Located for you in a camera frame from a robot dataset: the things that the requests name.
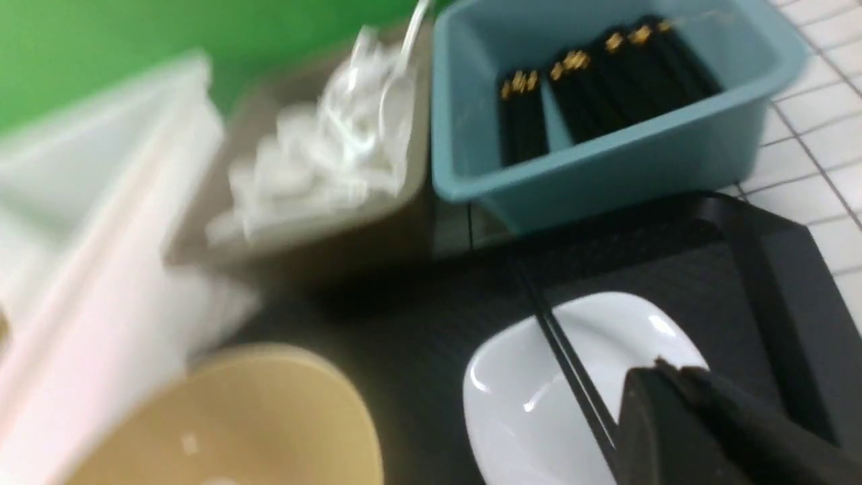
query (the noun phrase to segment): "green wall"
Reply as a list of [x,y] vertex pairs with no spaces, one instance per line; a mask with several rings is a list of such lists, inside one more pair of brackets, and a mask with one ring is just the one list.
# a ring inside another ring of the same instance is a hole
[[0,132],[195,47],[229,110],[250,80],[414,0],[0,0]]

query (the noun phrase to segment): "tile grout line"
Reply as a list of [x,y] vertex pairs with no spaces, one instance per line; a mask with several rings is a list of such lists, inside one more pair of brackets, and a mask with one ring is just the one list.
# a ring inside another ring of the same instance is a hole
[[[859,6],[860,6],[860,8],[862,8],[862,0],[857,0],[857,2],[859,2]],[[856,86],[856,85],[855,85],[855,84],[850,80],[850,78],[848,78],[848,77],[847,77],[847,75],[846,75],[846,74],[844,74],[844,72],[843,72],[843,71],[841,71],[841,70],[838,68],[838,65],[837,65],[837,64],[835,64],[831,59],[829,59],[829,56],[826,54],[826,52],[827,52],[827,51],[830,51],[830,50],[832,50],[832,49],[836,49],[836,48],[838,48],[838,47],[843,47],[843,46],[845,46],[845,45],[847,45],[847,44],[852,44],[852,43],[854,43],[854,42],[856,42],[856,41],[859,41],[860,39],[862,39],[862,37],[859,37],[859,38],[856,38],[856,39],[852,39],[851,41],[848,41],[848,42],[846,42],[846,43],[844,43],[844,44],[839,44],[839,45],[831,46],[831,47],[828,47],[828,48],[821,48],[821,47],[817,46],[817,45],[816,45],[816,44],[815,44],[815,43],[814,43],[814,42],[813,42],[813,41],[808,37],[808,35],[806,35],[806,34],[805,34],[805,32],[802,30],[802,28],[801,28],[801,27],[799,27],[798,25],[796,25],[796,24],[795,24],[791,19],[787,19],[787,21],[788,21],[788,23],[789,23],[791,26],[793,26],[793,29],[794,29],[794,30],[799,34],[799,36],[800,36],[800,37],[802,37],[802,38],[805,40],[805,42],[806,42],[806,43],[807,43],[807,44],[808,44],[812,49],[814,49],[815,54],[820,55],[820,57],[822,57],[822,58],[823,58],[823,60],[824,60],[824,61],[829,65],[829,67],[831,67],[833,70],[835,70],[835,72],[837,72],[837,73],[838,73],[838,77],[839,77],[839,78],[841,78],[841,80],[843,80],[845,83],[847,83],[847,85],[849,85],[849,86],[850,86],[850,89],[852,89],[852,90],[856,91],[856,94],[858,94],[858,95],[862,98],[862,90],[860,90],[860,89],[859,89],[859,88],[858,88],[858,87],[857,87],[857,86]]]
[[781,142],[789,142],[790,140],[794,140],[794,139],[795,138],[793,137],[793,135],[785,136],[784,138],[778,138],[777,140],[772,140],[771,142],[766,142],[766,143],[760,145],[760,149],[763,149],[766,147],[771,147],[772,145],[778,145]]
[[835,165],[834,167],[830,167],[829,170],[834,172],[835,170],[841,170],[842,168],[852,167],[854,165],[858,165],[859,163],[862,163],[862,156],[854,158],[851,161],[841,162],[838,165]]
[[757,193],[760,193],[760,192],[763,192],[763,191],[766,191],[766,190],[769,190],[769,189],[774,189],[774,188],[776,188],[776,187],[786,186],[786,185],[788,185],[788,184],[792,184],[792,183],[795,183],[795,182],[801,182],[801,181],[803,181],[803,180],[813,179],[814,177],[816,177],[816,176],[818,176],[818,175],[820,175],[818,172],[814,172],[814,173],[809,173],[808,175],[801,175],[801,176],[799,176],[799,177],[793,177],[792,179],[782,180],[782,181],[780,181],[780,182],[775,182],[775,183],[772,183],[772,184],[766,184],[765,186],[758,187],[758,188],[756,188],[756,189],[752,189],[752,190],[750,190],[750,191],[748,191],[748,192],[745,192],[745,194],[747,194],[747,195],[755,195],[755,194],[757,194]]
[[850,216],[847,214],[839,214],[838,216],[824,217],[823,219],[817,219],[815,221],[812,221],[810,223],[805,224],[805,227],[809,228],[809,230],[810,230],[812,227],[814,227],[816,225],[837,223],[840,220],[849,219],[849,218],[850,218]]
[[747,203],[748,202],[748,196],[742,190],[742,186],[740,185],[740,183],[736,182],[734,185],[736,186],[736,190],[740,191],[740,197],[742,197],[742,201]]
[[802,145],[803,150],[805,150],[805,153],[808,154],[808,157],[811,159],[812,162],[814,162],[815,167],[817,167],[817,171],[820,172],[820,175],[822,175],[823,179],[826,180],[826,183],[829,185],[829,188],[832,189],[832,192],[838,198],[838,201],[841,202],[841,205],[844,206],[845,211],[847,211],[847,213],[850,214],[850,218],[856,223],[856,227],[858,227],[860,230],[862,230],[862,221],[859,220],[859,216],[856,215],[856,212],[853,211],[853,209],[847,203],[844,196],[841,195],[841,192],[839,192],[838,187],[835,186],[835,183],[829,177],[826,170],[823,169],[823,166],[814,157],[814,154],[811,152],[811,148],[809,148],[808,145],[805,144],[805,141],[799,136],[799,134],[796,132],[796,129],[794,129],[792,126],[790,126],[790,123],[788,123],[787,117],[778,108],[778,106],[774,103],[773,103],[773,105],[775,106],[775,110],[778,112],[778,115],[781,117],[782,120],[784,120],[784,123],[787,124],[787,128],[790,129],[790,132],[796,137],[796,139],[799,141],[799,144]]
[[[778,109],[778,103],[773,102],[773,105],[775,106],[775,108],[777,110]],[[794,137],[797,137],[797,136],[801,137],[801,136],[811,135],[815,131],[818,131],[818,130],[824,129],[824,128],[829,128],[830,126],[832,126],[834,124],[843,123],[847,120],[854,119],[855,117],[862,117],[862,111],[854,111],[853,113],[847,113],[845,115],[835,117],[835,118],[833,118],[827,122],[816,124],[816,125],[812,126],[811,128],[808,128],[804,131],[796,131],[795,129],[793,129],[790,126],[790,124],[788,122],[785,122],[784,124],[787,125],[787,128],[790,128],[790,131],[795,133]]]
[[803,89],[803,90],[801,90],[801,91],[799,91],[799,92],[794,92],[794,93],[792,93],[792,94],[788,94],[787,96],[784,96],[784,97],[782,97],[782,98],[773,98],[773,99],[772,99],[772,101],[776,101],[776,102],[777,102],[777,101],[787,101],[788,99],[798,98],[798,97],[800,97],[800,96],[803,96],[803,95],[806,95],[806,94],[810,94],[810,93],[812,93],[812,92],[819,91],[819,90],[821,90],[821,89],[826,89],[826,88],[828,88],[828,87],[833,87],[833,86],[836,86],[836,85],[840,85],[841,83],[844,83],[844,82],[845,82],[845,81],[844,81],[843,79],[836,79],[836,80],[834,80],[834,81],[829,81],[829,82],[828,82],[828,83],[826,83],[825,85],[817,85],[817,86],[814,86],[814,87],[805,88],[805,89]]
[[809,25],[814,25],[814,24],[819,23],[819,22],[825,22],[827,20],[832,20],[835,17],[843,16],[844,14],[850,12],[851,10],[856,10],[857,8],[858,7],[856,5],[848,5],[848,6],[844,7],[843,9],[839,9],[838,11],[830,12],[824,16],[817,17],[815,20],[808,20],[806,22],[802,22],[802,23],[798,24],[798,26],[800,28],[801,27],[808,27]]
[[832,279],[838,278],[839,276],[846,276],[848,274],[856,274],[862,272],[862,265],[851,266],[849,268],[839,269],[837,271],[832,272]]

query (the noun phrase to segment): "white tiled floor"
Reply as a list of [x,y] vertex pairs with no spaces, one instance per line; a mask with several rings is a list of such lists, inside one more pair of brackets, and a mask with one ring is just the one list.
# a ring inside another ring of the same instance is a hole
[[724,187],[718,192],[729,195],[730,197],[742,197],[742,189],[740,189],[739,186]]
[[771,1],[812,56],[776,97],[741,197],[809,226],[862,331],[862,2]]

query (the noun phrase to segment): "white tile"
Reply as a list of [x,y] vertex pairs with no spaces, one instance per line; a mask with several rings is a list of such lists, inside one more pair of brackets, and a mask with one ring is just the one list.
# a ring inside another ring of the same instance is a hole
[[855,0],[799,0],[781,9],[796,25],[812,23],[859,5]]
[[862,39],[862,7],[803,27],[803,32],[821,49]]
[[826,169],[862,159],[862,115],[803,135],[805,146]]
[[797,132],[803,133],[852,113],[862,113],[862,98],[849,85],[831,85],[777,103]]
[[740,192],[740,188],[736,185],[726,186],[718,192],[723,193],[724,195],[729,195],[730,197],[739,197],[740,195],[742,195],[742,192]]
[[791,138],[760,149],[754,172],[742,181],[742,190],[751,192],[816,172],[817,166],[805,153],[803,146]]
[[814,224],[809,230],[830,271],[862,266],[862,230],[850,216]]
[[835,283],[844,297],[847,310],[856,322],[856,328],[862,333],[862,272],[837,276]]
[[826,55],[846,76],[862,74],[862,40],[829,49]]
[[809,57],[803,74],[789,88],[785,89],[776,97],[787,98],[802,91],[809,91],[816,87],[838,82],[838,73],[819,55]]
[[800,224],[844,213],[838,197],[819,175],[749,194],[748,202]]
[[862,211],[862,164],[838,168],[828,175],[850,208]]
[[774,108],[766,111],[766,122],[763,128],[763,138],[760,139],[760,144],[772,143],[777,140],[789,138],[791,136],[790,129],[784,123],[784,120],[778,115]]

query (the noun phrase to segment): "black tray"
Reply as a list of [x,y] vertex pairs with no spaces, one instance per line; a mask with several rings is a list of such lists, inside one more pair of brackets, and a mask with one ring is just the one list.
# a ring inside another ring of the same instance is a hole
[[512,257],[552,305],[601,291],[649,299],[713,371],[862,459],[862,339],[808,230],[721,194],[286,294],[226,346],[292,343],[338,365],[371,409],[387,483],[483,483],[461,387],[474,350],[533,314]]

